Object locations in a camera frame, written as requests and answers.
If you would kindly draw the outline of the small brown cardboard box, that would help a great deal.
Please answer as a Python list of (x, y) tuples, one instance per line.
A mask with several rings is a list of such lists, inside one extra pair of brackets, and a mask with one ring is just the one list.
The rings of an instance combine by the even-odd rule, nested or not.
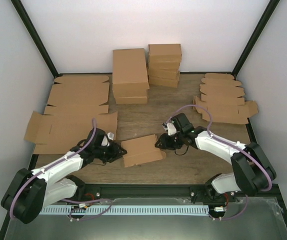
[(155, 147), (157, 143), (155, 134), (124, 140), (121, 147), (127, 151), (123, 156), (125, 168), (163, 160), (167, 154)]

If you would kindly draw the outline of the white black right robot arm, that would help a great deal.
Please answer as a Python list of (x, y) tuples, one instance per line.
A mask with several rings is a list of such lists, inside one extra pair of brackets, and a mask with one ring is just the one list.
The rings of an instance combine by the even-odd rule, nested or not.
[(166, 132), (156, 141), (156, 148), (175, 152), (186, 146), (211, 153), (232, 166), (231, 173), (219, 173), (205, 183), (205, 194), (210, 201), (216, 202), (229, 192), (253, 197), (272, 189), (276, 171), (256, 142), (234, 142), (213, 134), (208, 128), (194, 127), (184, 113), (171, 117), (162, 126)]

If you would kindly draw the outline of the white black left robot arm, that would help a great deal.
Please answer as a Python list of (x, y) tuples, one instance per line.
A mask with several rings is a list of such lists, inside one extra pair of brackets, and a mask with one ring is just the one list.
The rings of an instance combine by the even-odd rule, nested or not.
[(93, 127), (62, 157), (33, 170), (20, 169), (11, 181), (0, 205), (11, 218), (32, 222), (45, 207), (59, 201), (77, 203), (86, 196), (85, 183), (73, 173), (98, 159), (112, 163), (127, 151), (113, 140), (114, 134)]

